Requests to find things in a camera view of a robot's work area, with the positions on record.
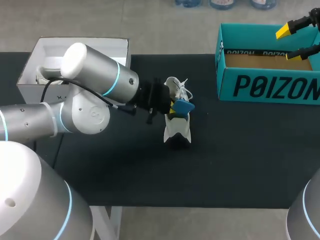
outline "blue light ring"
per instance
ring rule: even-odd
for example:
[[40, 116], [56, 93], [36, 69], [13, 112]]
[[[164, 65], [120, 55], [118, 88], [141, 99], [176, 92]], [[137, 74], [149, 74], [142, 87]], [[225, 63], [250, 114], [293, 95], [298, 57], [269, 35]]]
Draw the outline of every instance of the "blue light ring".
[[118, 73], [116, 74], [116, 78], [115, 78], [115, 81], [113, 83], [113, 85], [111, 86], [111, 88], [105, 93], [105, 94], [102, 94], [102, 96], [106, 96], [108, 95], [109, 93], [111, 93], [111, 91], [115, 88], [115, 86], [117, 85], [117, 82], [119, 80], [119, 75], [120, 75], [120, 66], [119, 66], [119, 63], [116, 61], [116, 64], [118, 65]]

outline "black table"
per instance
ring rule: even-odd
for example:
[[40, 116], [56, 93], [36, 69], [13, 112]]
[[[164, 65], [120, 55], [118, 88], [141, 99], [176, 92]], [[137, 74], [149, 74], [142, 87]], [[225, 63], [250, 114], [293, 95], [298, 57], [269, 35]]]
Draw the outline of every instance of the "black table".
[[[11, 58], [17, 66], [26, 60], [19, 53]], [[196, 106], [190, 149], [163, 144], [163, 116], [147, 125], [142, 110], [132, 117], [111, 109], [104, 132], [65, 135], [56, 171], [90, 205], [289, 208], [320, 167], [319, 107], [218, 101], [214, 61], [132, 56], [141, 79], [189, 78]]]

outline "gray floor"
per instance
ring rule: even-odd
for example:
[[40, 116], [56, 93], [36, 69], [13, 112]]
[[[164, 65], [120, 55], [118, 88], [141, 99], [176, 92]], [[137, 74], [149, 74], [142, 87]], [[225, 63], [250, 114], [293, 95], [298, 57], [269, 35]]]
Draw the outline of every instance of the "gray floor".
[[[319, 0], [259, 11], [180, 9], [173, 0], [0, 0], [0, 51], [31, 51], [40, 36], [130, 38], [132, 54], [214, 53], [221, 22], [283, 24]], [[284, 240], [286, 210], [126, 207], [121, 240]]]

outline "robotic arm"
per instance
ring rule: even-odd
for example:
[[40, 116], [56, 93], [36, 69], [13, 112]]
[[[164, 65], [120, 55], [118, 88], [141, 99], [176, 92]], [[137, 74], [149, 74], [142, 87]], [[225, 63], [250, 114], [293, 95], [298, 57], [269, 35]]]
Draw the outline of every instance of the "robotic arm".
[[[277, 33], [280, 39], [312, 24], [320, 31], [320, 8], [314, 8], [298, 20], [291, 20]], [[301, 48], [286, 55], [287, 59], [305, 60], [320, 52], [320, 44], [308, 48]], [[320, 170], [305, 185], [294, 203], [291, 205], [286, 217], [286, 236], [288, 240], [318, 240], [320, 239]]]
[[[159, 81], [141, 82], [138, 75], [99, 51], [75, 43], [65, 52], [61, 75], [128, 106], [114, 108], [135, 114], [135, 108], [149, 111], [150, 123], [157, 111], [170, 111], [169, 88]], [[110, 120], [105, 102], [78, 85], [69, 84], [65, 101], [48, 104], [19, 104], [0, 107], [0, 141], [24, 143], [57, 133], [97, 134]]]
[[[298, 20], [288, 21], [277, 33], [276, 39], [281, 39], [292, 34], [295, 34], [298, 30], [308, 27], [312, 24], [317, 26], [320, 32], [320, 8], [314, 8], [309, 12], [309, 16], [304, 16]], [[286, 59], [305, 60], [308, 57], [320, 52], [320, 44], [315, 44], [311, 47], [300, 48], [299, 50], [292, 51], [286, 55]]]

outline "shoe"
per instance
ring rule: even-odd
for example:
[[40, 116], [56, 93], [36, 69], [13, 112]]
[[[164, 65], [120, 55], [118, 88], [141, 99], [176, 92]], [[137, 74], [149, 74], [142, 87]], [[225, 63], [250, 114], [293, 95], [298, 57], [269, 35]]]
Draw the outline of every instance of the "shoe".
[[[49, 78], [62, 78], [60, 73], [60, 68], [45, 68], [43, 66], [38, 66], [35, 71], [35, 81], [37, 84], [46, 85], [49, 82]], [[62, 84], [64, 81], [58, 80], [53, 81], [52, 85]]]
[[171, 110], [164, 116], [163, 142], [171, 147], [183, 148], [191, 144], [190, 112], [195, 106], [189, 102], [193, 95], [185, 88], [187, 80], [180, 82], [176, 77], [171, 76], [164, 83], [170, 91]]

